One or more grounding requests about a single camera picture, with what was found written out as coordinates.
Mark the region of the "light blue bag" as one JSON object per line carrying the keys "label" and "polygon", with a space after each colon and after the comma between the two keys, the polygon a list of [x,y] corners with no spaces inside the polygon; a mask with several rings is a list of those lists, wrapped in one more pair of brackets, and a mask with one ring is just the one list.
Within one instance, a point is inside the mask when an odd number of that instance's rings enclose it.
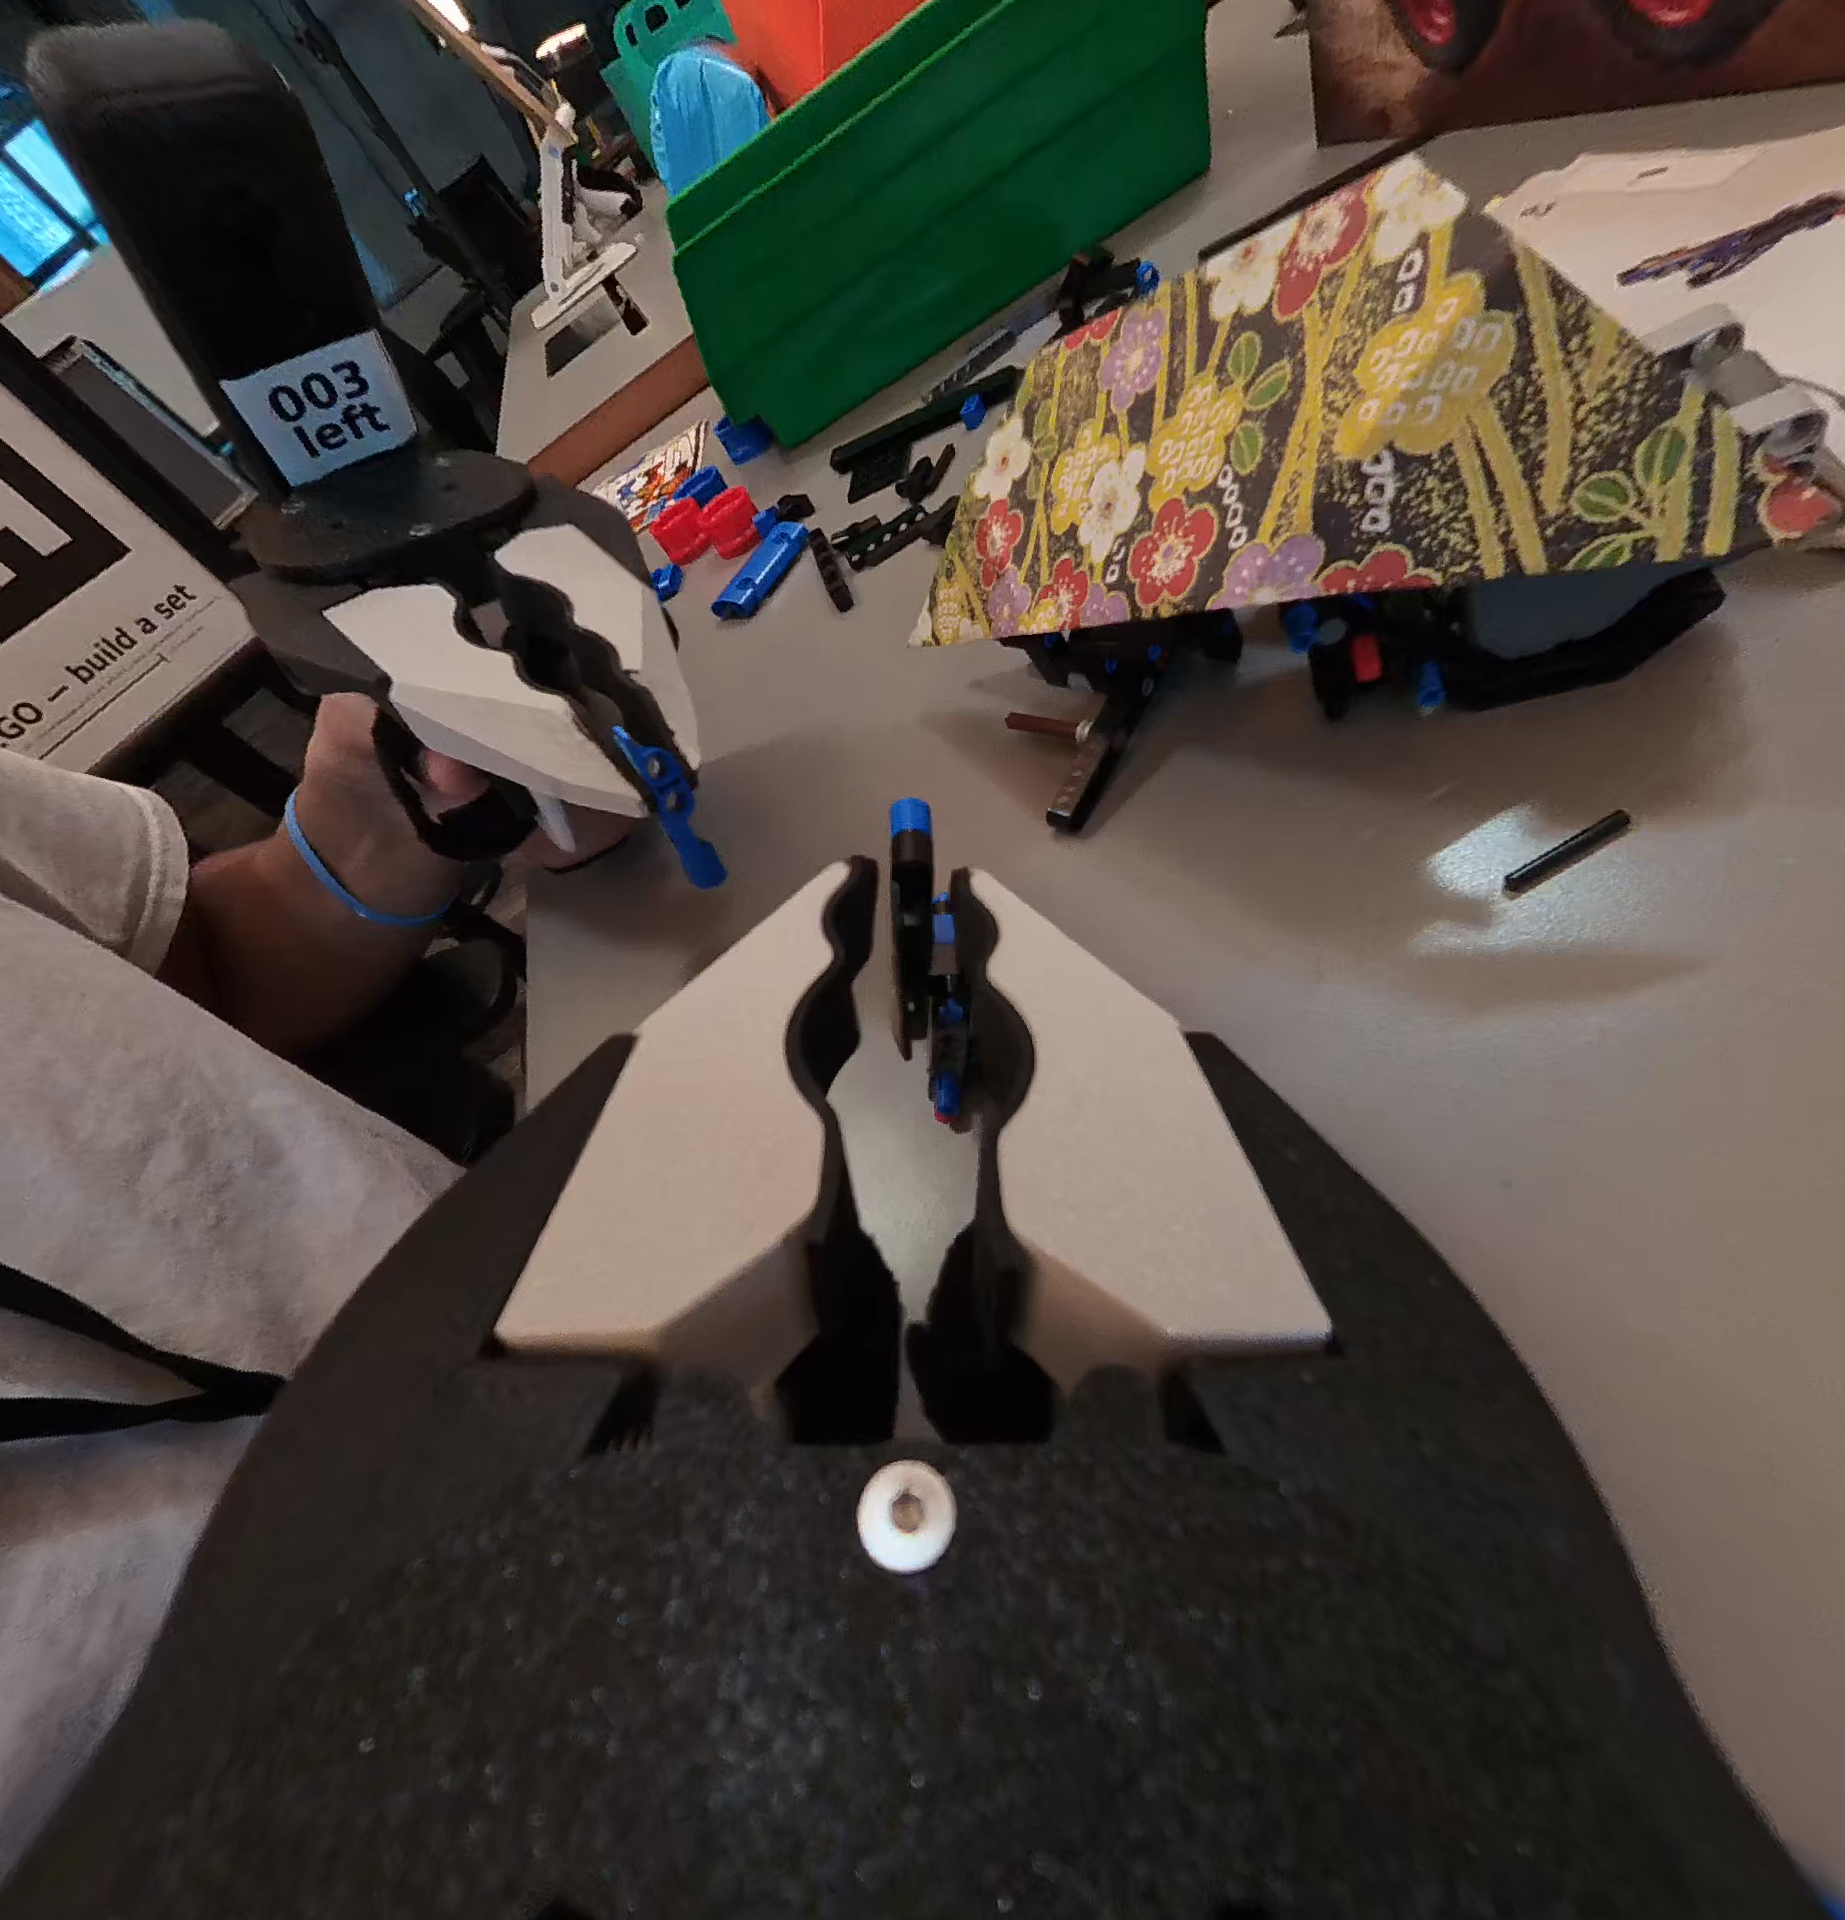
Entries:
{"label": "light blue bag", "polygon": [[761,78],[723,42],[666,54],[649,90],[649,154],[671,197],[715,172],[771,122]]}

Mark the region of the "black lego vehicle chassis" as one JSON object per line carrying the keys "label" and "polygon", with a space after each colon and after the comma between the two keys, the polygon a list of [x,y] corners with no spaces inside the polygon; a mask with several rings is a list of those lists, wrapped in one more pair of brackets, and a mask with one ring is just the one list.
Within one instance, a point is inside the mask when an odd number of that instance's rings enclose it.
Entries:
{"label": "black lego vehicle chassis", "polygon": [[1836,497],[1779,476],[1722,400],[1670,361],[1657,367],[1677,374],[1698,415],[1691,423],[1662,422],[1626,467],[1583,478],[1579,493],[1609,519],[1568,567],[1446,585],[1434,583],[1397,540],[1307,570],[1271,551],[1226,601],[1167,619],[1007,637],[1043,683],[1096,699],[1088,711],[1051,714],[1099,722],[1082,745],[1047,739],[1069,754],[1051,797],[1051,827],[1062,836],[1088,827],[1175,662],[1236,664],[1244,615],[1274,612],[1289,652],[1306,659],[1326,722],[1375,692],[1408,692],[1421,714],[1512,707],[1622,679],[1715,615],[1726,600],[1726,566],[1757,551],[1734,528],[1748,482],[1766,487],[1757,498],[1761,546],[1814,541],[1841,525]]}

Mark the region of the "person's left forearm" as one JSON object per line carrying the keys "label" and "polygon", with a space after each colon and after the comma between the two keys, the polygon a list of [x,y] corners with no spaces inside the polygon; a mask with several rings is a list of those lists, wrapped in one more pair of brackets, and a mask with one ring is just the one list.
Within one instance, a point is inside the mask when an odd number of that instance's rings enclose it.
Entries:
{"label": "person's left forearm", "polygon": [[317,886],[280,827],[193,868],[161,979],[290,1059],[383,1011],[438,928],[359,924]]}

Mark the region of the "white stand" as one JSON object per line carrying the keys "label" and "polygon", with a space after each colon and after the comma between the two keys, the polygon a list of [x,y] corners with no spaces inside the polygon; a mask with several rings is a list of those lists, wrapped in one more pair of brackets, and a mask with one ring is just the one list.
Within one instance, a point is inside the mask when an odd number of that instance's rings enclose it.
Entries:
{"label": "white stand", "polygon": [[545,297],[530,315],[535,331],[575,315],[604,292],[635,253],[616,234],[644,208],[637,180],[583,159],[575,104],[551,108],[538,138]]}

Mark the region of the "lego instruction booklet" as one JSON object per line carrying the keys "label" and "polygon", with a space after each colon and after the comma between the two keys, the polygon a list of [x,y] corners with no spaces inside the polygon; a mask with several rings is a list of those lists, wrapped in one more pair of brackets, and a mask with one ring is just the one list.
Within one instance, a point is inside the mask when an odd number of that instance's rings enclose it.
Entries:
{"label": "lego instruction booklet", "polygon": [[[1779,476],[1814,482],[1845,509],[1845,123],[1581,157],[1489,214],[1722,400]],[[1822,540],[1845,548],[1845,517]]]}

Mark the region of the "floral patterned cloth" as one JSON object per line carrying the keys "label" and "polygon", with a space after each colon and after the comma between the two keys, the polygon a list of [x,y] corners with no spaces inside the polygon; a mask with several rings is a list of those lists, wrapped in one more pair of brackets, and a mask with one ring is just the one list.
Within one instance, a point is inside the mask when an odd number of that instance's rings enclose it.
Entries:
{"label": "floral patterned cloth", "polygon": [[1845,521],[1777,439],[1404,157],[1042,347],[911,644],[1722,564]]}

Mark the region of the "black lego set box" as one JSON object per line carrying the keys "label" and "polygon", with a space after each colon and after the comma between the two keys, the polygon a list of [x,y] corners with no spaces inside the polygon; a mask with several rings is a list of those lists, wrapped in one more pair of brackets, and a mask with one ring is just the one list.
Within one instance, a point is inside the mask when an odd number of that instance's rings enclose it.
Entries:
{"label": "black lego set box", "polygon": [[1845,2],[1307,2],[1321,145],[1845,84]]}

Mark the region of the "colourful sticker sheet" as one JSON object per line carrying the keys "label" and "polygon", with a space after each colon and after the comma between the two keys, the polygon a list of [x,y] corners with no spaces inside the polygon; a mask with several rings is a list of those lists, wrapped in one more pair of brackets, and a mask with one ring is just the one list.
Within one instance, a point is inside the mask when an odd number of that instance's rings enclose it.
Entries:
{"label": "colourful sticker sheet", "polygon": [[635,532],[642,532],[673,498],[679,487],[694,478],[702,464],[709,427],[692,422],[665,443],[648,449],[635,464],[613,473],[592,473],[583,490],[603,498]]}

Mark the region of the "black lego assembly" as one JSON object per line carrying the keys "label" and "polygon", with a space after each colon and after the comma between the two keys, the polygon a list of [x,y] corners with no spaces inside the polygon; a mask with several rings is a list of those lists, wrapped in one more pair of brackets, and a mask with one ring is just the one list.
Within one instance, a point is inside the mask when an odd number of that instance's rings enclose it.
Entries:
{"label": "black lego assembly", "polygon": [[891,1023],[899,1057],[925,1067],[934,1121],[974,1125],[974,991],[963,964],[957,913],[934,880],[929,804],[890,805]]}

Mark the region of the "green tote bag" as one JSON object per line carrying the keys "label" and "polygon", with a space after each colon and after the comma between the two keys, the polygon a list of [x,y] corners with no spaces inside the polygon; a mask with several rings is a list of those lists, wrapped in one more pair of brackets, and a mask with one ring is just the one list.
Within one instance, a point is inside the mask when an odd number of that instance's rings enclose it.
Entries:
{"label": "green tote bag", "polygon": [[625,115],[648,108],[656,70],[671,54],[687,44],[734,42],[734,25],[721,2],[621,2],[616,3],[610,30]]}

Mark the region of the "scattered lego pieces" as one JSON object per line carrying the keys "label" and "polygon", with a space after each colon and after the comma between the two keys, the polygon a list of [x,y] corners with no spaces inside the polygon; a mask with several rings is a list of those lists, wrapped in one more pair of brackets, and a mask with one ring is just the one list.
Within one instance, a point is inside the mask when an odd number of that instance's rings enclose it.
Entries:
{"label": "scattered lego pieces", "polygon": [[815,525],[815,507],[804,494],[783,494],[759,507],[717,467],[698,467],[674,483],[648,522],[666,554],[666,564],[653,572],[657,601],[671,601],[679,594],[687,564],[715,552],[738,562],[712,604],[721,619],[757,615],[804,559],[815,562],[831,604],[842,612],[851,610],[854,573],[917,540],[943,543],[954,522],[956,507],[943,494],[954,449],[943,446],[920,459],[916,447],[929,434],[972,434],[998,415],[1024,377],[1024,368],[1007,356],[1027,345],[1030,333],[1046,326],[1077,331],[1107,324],[1127,301],[1158,286],[1160,272],[1146,257],[1079,253],[1052,289],[1010,313],[911,412],[837,446],[831,468],[847,482],[847,502],[857,505],[879,493],[898,493],[903,509],[891,519],[866,517],[837,533],[826,533]]}

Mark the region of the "blue lego piece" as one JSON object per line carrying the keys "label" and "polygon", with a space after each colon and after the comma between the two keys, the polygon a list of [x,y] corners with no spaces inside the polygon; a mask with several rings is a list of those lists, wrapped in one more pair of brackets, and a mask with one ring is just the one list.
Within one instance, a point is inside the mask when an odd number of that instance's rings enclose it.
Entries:
{"label": "blue lego piece", "polygon": [[709,892],[727,883],[721,852],[694,827],[694,774],[677,750],[644,743],[623,726],[610,728],[613,758],[641,793],[689,885]]}

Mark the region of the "black lego axle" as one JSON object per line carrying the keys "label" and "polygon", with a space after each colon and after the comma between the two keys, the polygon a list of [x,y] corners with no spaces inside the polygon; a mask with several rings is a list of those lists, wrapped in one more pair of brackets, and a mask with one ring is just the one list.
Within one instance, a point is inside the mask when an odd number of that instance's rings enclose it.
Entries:
{"label": "black lego axle", "polygon": [[1552,878],[1579,865],[1586,857],[1621,841],[1632,828],[1632,816],[1626,810],[1613,810],[1568,837],[1543,849],[1512,868],[1502,880],[1502,896],[1519,900],[1526,894],[1547,885]]}

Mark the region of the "green plastic bin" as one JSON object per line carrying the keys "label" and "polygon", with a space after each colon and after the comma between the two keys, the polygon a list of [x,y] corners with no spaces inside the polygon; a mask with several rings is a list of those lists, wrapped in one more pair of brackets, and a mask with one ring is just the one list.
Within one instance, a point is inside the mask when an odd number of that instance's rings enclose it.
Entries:
{"label": "green plastic bin", "polygon": [[723,412],[830,428],[1201,177],[1201,2],[934,2],[668,202]]}

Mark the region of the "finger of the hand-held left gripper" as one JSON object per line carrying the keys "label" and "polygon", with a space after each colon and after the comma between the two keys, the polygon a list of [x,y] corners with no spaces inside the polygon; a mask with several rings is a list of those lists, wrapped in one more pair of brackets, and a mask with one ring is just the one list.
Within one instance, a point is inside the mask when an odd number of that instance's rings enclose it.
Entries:
{"label": "finger of the hand-held left gripper", "polygon": [[601,757],[625,767],[623,731],[686,780],[702,751],[674,628],[641,559],[573,522],[532,525],[492,556],[503,643],[526,683],[554,693]]}
{"label": "finger of the hand-held left gripper", "polygon": [[530,675],[513,652],[466,637],[441,585],[379,586],[326,621],[388,679],[388,702],[422,748],[511,780],[538,804],[617,818],[651,812],[648,781],[621,767],[621,702],[598,679],[573,689]]}

